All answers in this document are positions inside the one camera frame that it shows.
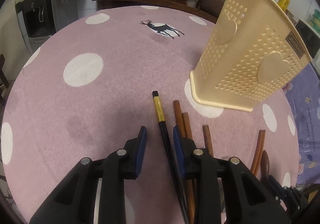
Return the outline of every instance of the purple cloth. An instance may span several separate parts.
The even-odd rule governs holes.
[[[297,183],[320,183],[320,83],[311,64],[283,90],[298,131],[300,163]]]
[[[159,91],[170,137],[172,102],[178,99],[189,113],[198,147],[204,147],[202,125],[209,125],[217,158],[236,156],[250,168],[258,132],[266,129],[270,174],[280,183],[290,174],[286,183],[295,185],[298,137],[294,123],[288,124],[293,117],[283,91],[251,113],[195,103],[189,72],[214,24],[181,11],[150,8],[102,10],[78,20],[48,39],[20,72],[4,112],[5,132],[12,130],[7,144],[9,137],[13,142],[4,169],[27,221],[81,158],[106,158],[144,125],[148,142],[142,172],[125,181],[127,224],[183,224],[153,90]],[[158,33],[164,25],[170,30]]]

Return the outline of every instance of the wooden chopstick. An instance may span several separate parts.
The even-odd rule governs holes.
[[[186,138],[189,138],[189,139],[193,140],[189,114],[188,113],[182,113],[182,118],[183,118],[184,130],[186,132]],[[196,179],[192,180],[192,185],[193,185],[193,196],[194,196],[194,198],[196,198],[196,193],[197,193],[197,181],[196,181]]]
[[[262,132],[262,142],[261,142],[261,147],[260,147],[260,151],[259,151],[259,157],[258,157],[258,161],[257,161],[257,166],[256,169],[254,170],[254,176],[257,177],[258,175],[258,171],[260,168],[260,163],[261,163],[261,158],[262,158],[262,153],[263,153],[263,146],[264,146],[264,139],[266,137],[266,131],[263,130]]]
[[[259,131],[257,147],[254,153],[254,157],[253,157],[253,161],[250,169],[251,173],[254,174],[255,176],[257,176],[258,174],[258,170],[261,162],[265,134],[266,134],[265,130]]]
[[[174,110],[174,117],[176,119],[176,125],[180,129],[182,137],[186,137],[185,125],[184,125],[182,112],[181,112],[181,106],[178,100],[175,100],[173,102],[173,110]],[[194,197],[194,185],[192,180],[185,180],[185,192],[186,192],[186,198],[187,198],[189,223],[193,224],[195,219],[196,206],[195,206],[195,197]]]
[[[188,113],[182,113],[182,119],[184,124],[184,130],[186,132],[186,138],[192,139],[191,125]]]
[[[256,167],[257,167],[261,144],[262,144],[262,130],[259,131],[257,147],[256,147],[256,151],[254,153],[254,157],[253,157],[253,161],[252,161],[252,165],[251,165],[251,169],[250,169],[252,174],[254,174],[254,171],[256,170]]]
[[[175,100],[173,102],[173,110],[174,110],[174,117],[176,119],[176,125],[179,127],[182,137],[186,137],[179,100]]]
[[[203,125],[202,126],[203,130],[203,137],[204,137],[204,145],[205,148],[207,149],[207,152],[213,156],[213,148],[212,148],[212,142],[211,142],[211,135],[210,135],[210,129],[208,125]]]

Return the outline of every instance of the yellow cup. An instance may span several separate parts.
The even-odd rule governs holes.
[[[278,5],[280,6],[280,8],[281,8],[283,11],[285,11],[285,10],[287,9],[289,3],[290,3],[290,0],[279,0],[279,1],[278,1]]]

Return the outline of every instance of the metal screw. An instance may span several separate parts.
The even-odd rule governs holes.
[[[237,158],[237,157],[232,157],[232,158],[230,159],[230,162],[232,162],[233,164],[239,164],[239,163],[240,163],[240,160],[239,160],[239,158]]]
[[[201,149],[194,149],[194,150],[193,150],[193,153],[194,153],[195,155],[203,155],[203,151],[202,151]]]
[[[120,149],[117,151],[117,155],[121,156],[121,155],[125,155],[127,153],[127,151],[125,149]]]
[[[88,157],[84,157],[81,159],[80,162],[81,162],[81,164],[86,165],[86,164],[90,163],[90,159]]]

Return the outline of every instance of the black chopstick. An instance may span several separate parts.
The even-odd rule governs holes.
[[[163,144],[164,144],[164,149],[165,149],[165,153],[167,155],[167,159],[168,159],[168,163],[169,163],[169,167],[170,167],[170,172],[171,172],[171,176],[173,179],[176,194],[177,194],[177,197],[179,200],[182,216],[183,216],[185,224],[189,224],[187,205],[186,205],[186,201],[185,201],[185,198],[183,195],[183,190],[182,190],[182,185],[181,185],[181,182],[179,179],[177,165],[174,160],[174,155],[173,155],[173,151],[172,151],[172,147],[171,147],[171,143],[170,143],[170,139],[169,139],[168,129],[167,129],[167,125],[165,123],[164,114],[162,111],[158,91],[153,91],[152,96],[153,96],[153,103],[155,105],[155,110],[156,110],[156,114],[157,114],[157,119],[159,122],[161,136],[162,136],[162,140],[163,140]]]

